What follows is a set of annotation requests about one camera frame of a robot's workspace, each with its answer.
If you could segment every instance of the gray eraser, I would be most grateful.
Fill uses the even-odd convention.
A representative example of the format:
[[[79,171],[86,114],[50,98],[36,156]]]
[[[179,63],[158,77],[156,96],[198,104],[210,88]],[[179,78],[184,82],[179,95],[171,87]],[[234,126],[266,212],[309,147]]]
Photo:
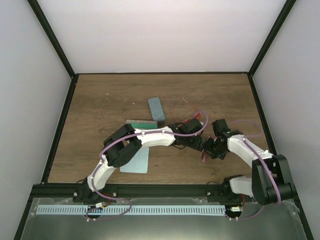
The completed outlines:
[[[160,103],[160,99],[158,97],[149,98],[148,103],[153,121],[157,121],[159,124],[164,123],[166,118]]]

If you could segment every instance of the wooden tabletop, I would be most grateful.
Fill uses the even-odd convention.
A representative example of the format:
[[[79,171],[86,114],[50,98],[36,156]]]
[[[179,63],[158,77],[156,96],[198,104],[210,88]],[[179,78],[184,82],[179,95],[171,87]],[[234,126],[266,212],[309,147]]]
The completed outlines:
[[[196,106],[208,112],[209,123],[226,119],[251,120],[261,125],[245,74],[88,74],[80,75],[49,176],[50,183],[74,183],[87,177],[99,161],[103,142],[126,120],[152,120],[148,99],[159,97],[165,124],[189,118]],[[246,135],[259,128],[237,123]],[[202,136],[214,134],[208,124]],[[265,135],[250,139],[268,149]],[[228,153],[224,160],[201,161],[201,152],[191,148],[156,146],[149,150],[148,172],[123,173],[119,169],[108,183],[206,184],[225,177],[251,175],[250,167]]]

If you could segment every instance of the black metal frame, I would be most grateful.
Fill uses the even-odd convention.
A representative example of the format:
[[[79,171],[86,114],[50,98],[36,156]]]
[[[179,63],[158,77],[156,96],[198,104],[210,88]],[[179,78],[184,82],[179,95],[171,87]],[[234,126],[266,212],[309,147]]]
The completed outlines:
[[[59,123],[54,135],[52,146],[49,152],[47,163],[43,172],[41,179],[41,184],[34,185],[31,190],[31,194],[27,201],[23,216],[21,218],[20,224],[18,226],[15,240],[21,239],[23,230],[26,224],[26,220],[31,208],[33,198],[73,198],[76,188],[76,183],[48,183],[48,177],[51,171],[51,167],[56,155],[59,140],[63,131],[63,127],[68,115],[68,110],[72,101],[72,97],[76,88],[79,74],[75,74],[73,71],[63,49],[61,48],[58,39],[56,38],[52,28],[49,25],[43,11],[37,0],[27,0],[34,11],[36,17],[38,18],[41,26],[43,27],[45,33],[47,34],[50,42],[52,43],[54,49],[56,50],[60,60],[62,61],[65,69],[70,75],[71,83],[65,99],[65,103],[62,109],[62,113],[59,119]],[[267,144],[271,153],[276,154],[276,148],[271,137],[271,133],[267,124],[266,117],[264,115],[263,108],[261,106],[257,90],[253,81],[253,75],[258,69],[260,63],[262,62],[264,56],[266,55],[269,47],[271,46],[273,40],[275,39],[277,33],[279,32],[281,26],[283,25],[286,17],[288,16],[290,10],[294,6],[296,0],[287,0],[284,4],[279,16],[277,17],[270,33],[268,34],[260,52],[258,53],[252,67],[249,72],[140,72],[140,73],[126,73],[126,74],[247,74],[249,84],[253,93],[255,104],[260,116],[264,134],[267,140]],[[104,74],[123,74],[123,73],[104,73]],[[124,198],[156,198],[156,197],[167,197],[167,198],[187,198],[187,197],[197,197],[197,198],[207,198],[209,202],[220,202],[224,205],[239,204],[241,202],[240,198],[233,200],[223,199],[220,195],[221,186],[214,184],[191,184],[191,185],[180,185],[180,184],[164,184],[164,185],[149,185],[149,184],[106,184],[104,190],[110,194],[116,192],[118,197]],[[313,236],[304,214],[303,208],[301,206],[300,200],[297,197],[294,199],[295,204],[300,208],[300,219],[303,224],[304,231],[306,233],[308,240],[313,240]]]

